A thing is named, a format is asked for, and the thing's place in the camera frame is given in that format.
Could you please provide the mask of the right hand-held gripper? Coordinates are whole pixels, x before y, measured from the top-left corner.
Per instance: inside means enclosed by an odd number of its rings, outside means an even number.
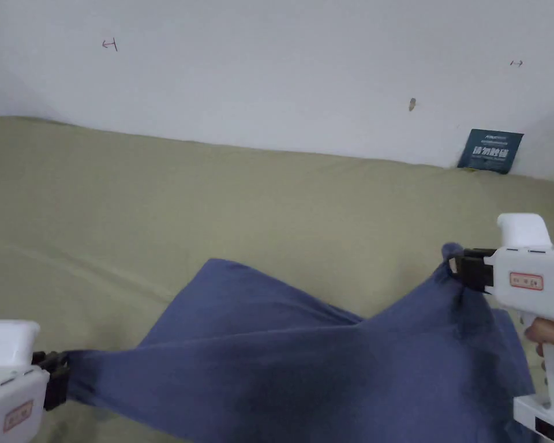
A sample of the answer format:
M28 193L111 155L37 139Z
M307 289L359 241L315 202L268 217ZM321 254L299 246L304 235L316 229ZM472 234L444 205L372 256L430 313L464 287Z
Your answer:
M554 244L540 215L498 217L501 247L463 249L450 256L453 275L467 288L493 295L516 310L524 326L537 318L554 321ZM514 399L517 422L554 442L554 346L544 347L548 393Z

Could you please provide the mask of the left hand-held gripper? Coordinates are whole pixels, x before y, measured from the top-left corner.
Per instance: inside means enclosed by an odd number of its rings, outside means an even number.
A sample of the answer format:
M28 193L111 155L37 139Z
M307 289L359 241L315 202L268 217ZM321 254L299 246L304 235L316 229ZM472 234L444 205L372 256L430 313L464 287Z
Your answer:
M0 442L31 442L43 413L66 401L68 352L35 352L34 321L0 320Z

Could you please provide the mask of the person's right hand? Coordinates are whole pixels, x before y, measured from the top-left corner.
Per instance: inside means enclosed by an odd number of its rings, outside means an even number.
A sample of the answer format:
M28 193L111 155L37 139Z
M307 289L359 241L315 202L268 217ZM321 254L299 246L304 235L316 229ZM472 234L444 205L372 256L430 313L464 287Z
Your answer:
M524 334L528 340L536 344L537 354L544 358L546 346L554 346L554 321L537 317L526 328Z

